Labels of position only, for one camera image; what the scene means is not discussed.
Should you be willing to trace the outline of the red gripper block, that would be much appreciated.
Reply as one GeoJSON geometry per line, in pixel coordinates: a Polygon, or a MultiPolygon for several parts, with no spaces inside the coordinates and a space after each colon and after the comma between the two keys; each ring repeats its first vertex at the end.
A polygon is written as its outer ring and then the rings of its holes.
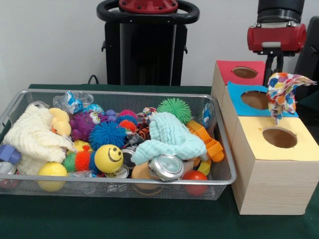
{"type": "MultiPolygon", "coordinates": [[[[283,52],[286,55],[299,53],[306,42],[307,32],[304,24],[294,22],[282,23],[258,23],[249,27],[247,32],[247,44],[250,51],[268,55],[265,62],[264,85],[268,84],[272,75],[272,63],[275,52],[283,52]]],[[[277,56],[274,73],[283,71],[284,57],[277,56]]]]}

